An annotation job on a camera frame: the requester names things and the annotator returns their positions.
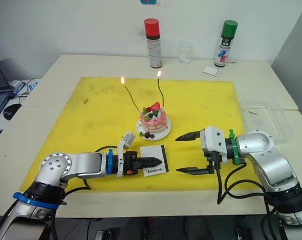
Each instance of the spray can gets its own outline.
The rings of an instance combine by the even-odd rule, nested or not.
[[[158,69],[162,66],[160,45],[160,24],[155,18],[144,20],[145,35],[152,68]]]
[[[229,56],[231,41],[233,40],[238,23],[233,20],[226,20],[224,22],[221,43],[215,55],[214,65],[217,67],[224,67]]]

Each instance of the yellow mat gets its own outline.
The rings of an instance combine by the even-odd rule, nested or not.
[[[155,79],[126,79],[126,86],[140,109],[162,102]],[[243,134],[244,128],[240,108],[232,82],[199,80],[161,80],[165,97],[165,111],[171,119],[172,130],[168,136],[158,141],[147,141],[135,130],[139,114],[131,99],[120,84],[119,78],[83,77],[66,103],[51,132],[47,136],[33,165],[31,166],[21,191],[27,189],[39,171],[42,159],[52,152],[82,153],[93,152],[107,145],[118,145],[123,134],[130,130],[137,135],[131,151],[140,146],[164,145],[169,172],[155,176],[138,175],[116,178],[89,179],[94,191],[186,191],[217,189],[215,174],[188,175],[175,169],[184,167],[204,168],[208,164],[200,147],[200,140],[176,142],[176,137],[214,125],[224,131],[233,129],[235,134]],[[231,164],[222,165],[222,178],[235,168]],[[254,179],[252,166],[248,165],[231,178],[230,182]],[[69,181],[68,190],[83,186],[80,179]],[[253,188],[243,184],[240,188]]]

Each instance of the blue ring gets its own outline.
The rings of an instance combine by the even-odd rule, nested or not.
[[[113,161],[113,150],[109,149],[109,153],[107,154],[107,170],[106,170],[107,175],[110,175],[112,172],[112,161]]]
[[[40,207],[46,208],[46,209],[58,209],[58,207],[59,207],[59,204],[46,203],[46,202],[41,202],[41,201],[39,202],[39,201],[28,199],[18,191],[13,194],[13,198],[18,199],[19,201],[21,201],[25,204],[29,204],[29,205],[37,206],[37,207],[40,206]]]

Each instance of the lit candle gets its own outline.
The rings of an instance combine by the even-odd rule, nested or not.
[[[162,71],[158,71],[157,72],[157,87],[159,88],[159,91],[160,91],[160,93],[162,95],[162,106],[164,107],[164,96],[163,96],[163,93],[162,93],[162,91],[160,89],[160,76],[161,76],[161,74],[162,74]]]
[[[138,110],[138,112],[141,114],[139,108],[137,107],[137,105],[135,104],[134,100],[133,100],[133,97],[129,91],[129,89],[127,89],[126,85],[125,85],[125,79],[124,77],[121,77],[121,84],[123,85],[123,87],[125,87],[125,89],[127,90],[127,92],[129,93],[130,97],[131,97],[131,100],[132,100],[132,103],[134,104],[134,106],[136,107],[136,109]]]

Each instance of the red cap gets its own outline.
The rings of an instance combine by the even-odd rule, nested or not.
[[[145,34],[147,36],[156,37],[160,35],[160,24],[155,18],[144,20]]]

